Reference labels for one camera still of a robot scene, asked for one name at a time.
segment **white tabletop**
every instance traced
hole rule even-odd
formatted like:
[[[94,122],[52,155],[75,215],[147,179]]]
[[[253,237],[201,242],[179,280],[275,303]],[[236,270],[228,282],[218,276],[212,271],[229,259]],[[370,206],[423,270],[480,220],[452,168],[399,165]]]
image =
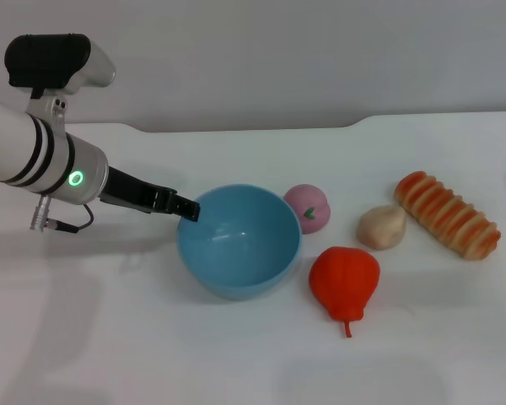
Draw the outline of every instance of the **white tabletop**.
[[[0,184],[1,405],[506,405],[506,113],[376,116],[347,128],[143,133],[70,125],[110,164],[194,198],[229,183],[326,192],[330,223],[271,294],[227,302],[180,262],[177,218],[94,202],[78,235],[27,230],[37,196]],[[466,262],[409,220],[345,339],[307,285],[358,217],[425,170],[498,223]],[[83,223],[54,202],[53,218]]]

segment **toy garlic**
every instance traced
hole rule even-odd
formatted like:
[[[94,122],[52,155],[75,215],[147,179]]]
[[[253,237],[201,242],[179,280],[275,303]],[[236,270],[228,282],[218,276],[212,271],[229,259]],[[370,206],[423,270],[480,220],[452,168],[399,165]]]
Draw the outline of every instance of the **toy garlic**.
[[[406,213],[401,207],[385,205],[362,215],[356,228],[358,241],[378,251],[396,246],[405,234]]]

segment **plastic bowl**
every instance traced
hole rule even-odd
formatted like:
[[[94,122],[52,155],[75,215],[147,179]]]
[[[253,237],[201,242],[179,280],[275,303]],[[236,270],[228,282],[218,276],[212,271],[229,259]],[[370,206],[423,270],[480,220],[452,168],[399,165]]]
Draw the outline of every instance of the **plastic bowl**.
[[[178,224],[178,251],[207,289],[230,300],[267,292],[296,263],[302,232],[296,214],[264,188],[232,185],[200,196],[198,222]]]

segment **bread roll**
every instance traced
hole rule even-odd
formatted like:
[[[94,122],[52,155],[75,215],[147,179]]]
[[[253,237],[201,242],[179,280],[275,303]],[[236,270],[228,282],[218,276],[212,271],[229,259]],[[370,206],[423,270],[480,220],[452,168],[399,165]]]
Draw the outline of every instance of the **bread roll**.
[[[481,260],[497,247],[500,232],[483,213],[446,190],[432,175],[416,171],[399,182],[397,202],[445,246],[467,260]]]

